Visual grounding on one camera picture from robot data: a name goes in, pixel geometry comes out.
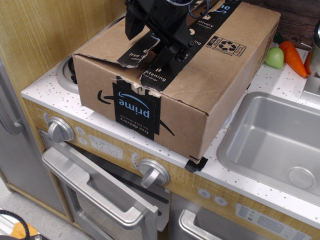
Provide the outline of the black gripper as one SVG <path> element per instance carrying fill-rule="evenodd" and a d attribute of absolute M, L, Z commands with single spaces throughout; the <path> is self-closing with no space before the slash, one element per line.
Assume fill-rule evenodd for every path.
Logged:
<path fill-rule="evenodd" d="M 187 25 L 191 0 L 127 0 L 125 34 L 132 40 L 147 26 L 164 45 L 156 46 L 153 67 L 183 61 L 195 42 Z"/>

